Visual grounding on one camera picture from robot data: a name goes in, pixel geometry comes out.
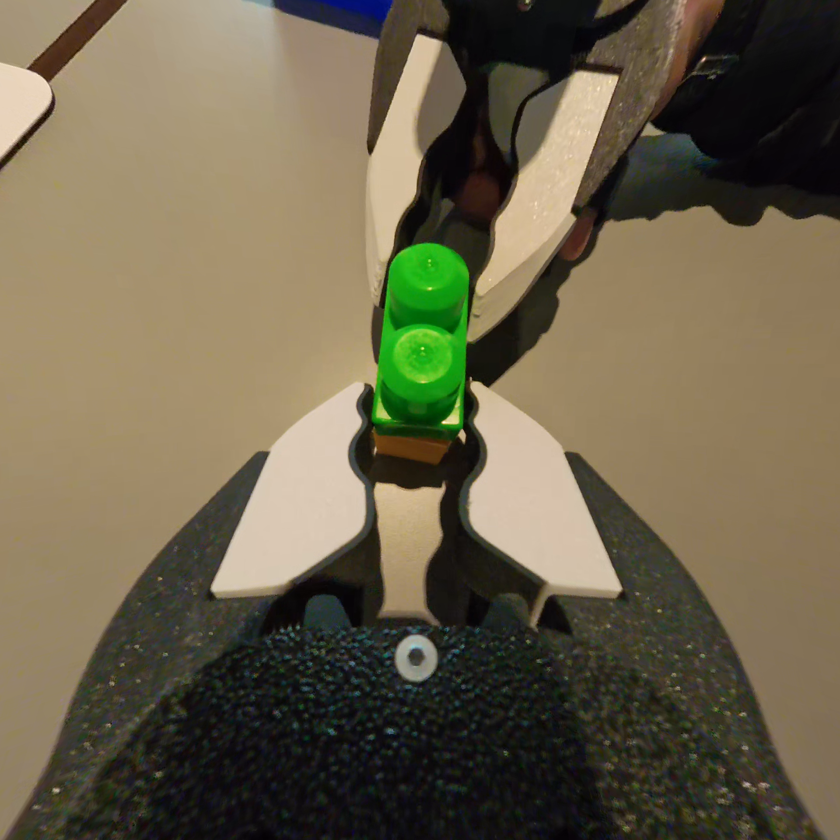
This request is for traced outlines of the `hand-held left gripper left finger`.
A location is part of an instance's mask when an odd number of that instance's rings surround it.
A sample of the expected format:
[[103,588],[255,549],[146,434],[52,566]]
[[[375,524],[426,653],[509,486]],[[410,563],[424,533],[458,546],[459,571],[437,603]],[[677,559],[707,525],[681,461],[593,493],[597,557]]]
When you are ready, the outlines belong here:
[[270,447],[211,583],[219,601],[286,594],[372,531],[372,483],[356,454],[371,430],[371,385],[354,382]]

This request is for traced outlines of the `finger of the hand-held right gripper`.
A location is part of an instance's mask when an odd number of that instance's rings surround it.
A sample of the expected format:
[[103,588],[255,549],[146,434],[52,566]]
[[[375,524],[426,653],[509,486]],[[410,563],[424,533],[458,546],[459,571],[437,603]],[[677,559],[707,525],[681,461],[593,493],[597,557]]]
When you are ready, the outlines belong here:
[[365,184],[365,258],[371,299],[382,304],[397,235],[417,199],[433,143],[450,128],[466,80],[443,40],[417,34],[370,153]]
[[521,102],[511,126],[516,172],[472,299],[473,342],[518,306],[572,230],[576,196],[619,78],[575,70]]

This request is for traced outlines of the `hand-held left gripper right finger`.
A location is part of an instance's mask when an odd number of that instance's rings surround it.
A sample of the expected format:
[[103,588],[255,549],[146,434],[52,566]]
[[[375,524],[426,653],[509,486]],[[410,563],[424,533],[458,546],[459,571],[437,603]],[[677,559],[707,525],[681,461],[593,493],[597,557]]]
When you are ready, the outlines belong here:
[[562,445],[478,382],[467,442],[476,466],[459,493],[470,585],[492,601],[519,595],[535,626],[553,596],[613,601],[623,586]]

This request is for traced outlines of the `yellow building block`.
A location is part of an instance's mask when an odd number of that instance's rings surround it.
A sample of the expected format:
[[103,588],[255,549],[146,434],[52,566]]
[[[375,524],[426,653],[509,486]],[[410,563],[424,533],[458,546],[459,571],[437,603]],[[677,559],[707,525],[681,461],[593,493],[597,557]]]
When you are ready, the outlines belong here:
[[372,432],[372,441],[377,455],[430,466],[438,466],[454,442],[445,438],[381,434],[376,430]]

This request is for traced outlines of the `blue plastic bin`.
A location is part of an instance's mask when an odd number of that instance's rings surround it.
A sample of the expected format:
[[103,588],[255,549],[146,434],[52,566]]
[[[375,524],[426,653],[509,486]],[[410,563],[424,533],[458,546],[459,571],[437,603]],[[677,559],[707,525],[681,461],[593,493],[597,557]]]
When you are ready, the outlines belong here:
[[393,1],[284,1],[282,7],[330,10],[333,14],[348,14],[381,24],[385,21]]

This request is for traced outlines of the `green building block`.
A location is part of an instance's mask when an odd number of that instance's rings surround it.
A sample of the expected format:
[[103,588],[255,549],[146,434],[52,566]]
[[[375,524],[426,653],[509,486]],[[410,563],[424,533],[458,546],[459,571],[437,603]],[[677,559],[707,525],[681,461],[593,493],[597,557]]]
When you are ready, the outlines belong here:
[[371,421],[384,438],[454,441],[465,418],[469,270],[451,248],[411,245],[386,283]]

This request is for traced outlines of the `person's right forearm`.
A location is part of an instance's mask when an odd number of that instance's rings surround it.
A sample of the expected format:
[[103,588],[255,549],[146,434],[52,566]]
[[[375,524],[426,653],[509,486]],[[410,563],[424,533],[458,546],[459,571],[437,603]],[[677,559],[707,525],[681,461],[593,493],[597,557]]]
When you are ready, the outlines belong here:
[[750,186],[839,190],[839,2],[687,2],[652,124]]

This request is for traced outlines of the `person's right hand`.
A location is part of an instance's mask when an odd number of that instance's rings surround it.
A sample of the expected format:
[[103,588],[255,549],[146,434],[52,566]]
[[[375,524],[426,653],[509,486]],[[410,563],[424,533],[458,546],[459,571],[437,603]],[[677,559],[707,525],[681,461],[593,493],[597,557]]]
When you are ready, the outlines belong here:
[[[679,84],[697,51],[718,21],[724,1],[686,1],[679,18],[679,26],[672,50],[668,77],[650,114],[656,118],[676,94]],[[585,207],[579,213],[574,227],[564,240],[559,254],[562,259],[573,261],[581,257],[592,236],[598,211]]]

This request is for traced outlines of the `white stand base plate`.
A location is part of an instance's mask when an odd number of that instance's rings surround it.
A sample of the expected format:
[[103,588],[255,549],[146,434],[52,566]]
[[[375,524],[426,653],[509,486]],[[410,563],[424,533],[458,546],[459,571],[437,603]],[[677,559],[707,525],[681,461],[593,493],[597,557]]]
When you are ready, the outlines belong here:
[[54,105],[55,95],[45,78],[1,63],[1,166],[47,120]]

